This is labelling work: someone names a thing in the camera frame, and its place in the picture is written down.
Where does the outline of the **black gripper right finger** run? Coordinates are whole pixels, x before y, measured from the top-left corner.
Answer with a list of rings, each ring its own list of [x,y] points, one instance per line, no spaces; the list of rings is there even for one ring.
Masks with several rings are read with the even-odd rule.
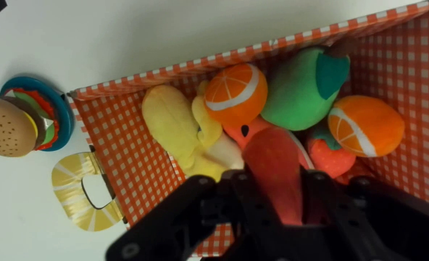
[[[370,177],[301,174],[304,222],[333,261],[429,261],[429,203]]]

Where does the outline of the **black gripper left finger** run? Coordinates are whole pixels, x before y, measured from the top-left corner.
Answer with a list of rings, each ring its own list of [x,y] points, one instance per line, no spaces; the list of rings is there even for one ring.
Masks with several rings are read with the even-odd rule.
[[[220,181],[201,174],[186,178],[107,248],[105,261],[188,261],[218,225],[233,228],[233,244],[199,261],[260,261],[240,202],[241,186],[253,186],[243,171],[227,171]]]

